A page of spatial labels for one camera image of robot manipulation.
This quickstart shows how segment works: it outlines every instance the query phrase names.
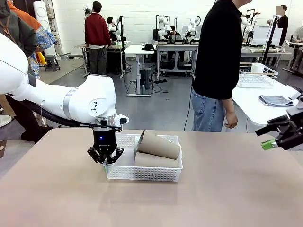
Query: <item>maroon sweater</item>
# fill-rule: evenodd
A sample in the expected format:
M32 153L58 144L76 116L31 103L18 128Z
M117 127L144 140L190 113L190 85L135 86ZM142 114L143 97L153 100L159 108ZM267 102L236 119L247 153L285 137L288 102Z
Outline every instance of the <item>maroon sweater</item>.
M85 44L96 46L111 45L107 24L98 13L92 13L85 19Z

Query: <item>brown cardboard roll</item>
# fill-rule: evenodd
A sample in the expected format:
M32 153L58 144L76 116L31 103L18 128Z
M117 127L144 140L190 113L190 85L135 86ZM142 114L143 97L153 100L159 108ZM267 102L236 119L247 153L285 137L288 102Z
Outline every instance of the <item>brown cardboard roll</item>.
M178 161L170 158L137 152L134 165L143 167L177 168Z
M180 147L177 144L169 142L147 130L142 132L137 150L142 153L175 160L180 154Z

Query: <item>gray jacket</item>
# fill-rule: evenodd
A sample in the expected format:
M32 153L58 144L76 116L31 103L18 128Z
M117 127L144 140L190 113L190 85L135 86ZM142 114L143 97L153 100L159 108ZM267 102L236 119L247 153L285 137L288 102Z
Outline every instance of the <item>gray jacket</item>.
M0 0L0 21L4 26L6 26L8 16L9 33L25 55L29 57L37 48L37 38L34 29L20 19L16 13L10 11L7 0ZM0 26L0 33L6 35L2 26Z

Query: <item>white plastic basket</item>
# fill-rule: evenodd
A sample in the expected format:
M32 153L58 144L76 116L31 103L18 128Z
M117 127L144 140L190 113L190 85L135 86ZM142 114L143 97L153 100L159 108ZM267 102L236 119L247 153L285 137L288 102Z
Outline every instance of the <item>white plastic basket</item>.
M240 63L238 87L272 88L278 72L261 63Z
M116 134L118 147L124 149L122 156L111 166L103 165L108 179L145 180L145 181L178 181L182 165L182 150L177 159L178 168L137 167L134 166L135 138L140 135ZM179 144L178 136L160 136L170 142Z

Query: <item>yellow object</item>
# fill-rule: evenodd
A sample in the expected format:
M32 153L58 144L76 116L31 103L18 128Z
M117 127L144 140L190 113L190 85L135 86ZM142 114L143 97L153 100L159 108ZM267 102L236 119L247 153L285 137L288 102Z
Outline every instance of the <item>yellow object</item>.
M37 61L42 64L42 65L46 65L46 61L44 56L42 55L41 52L36 52L36 56L37 56Z

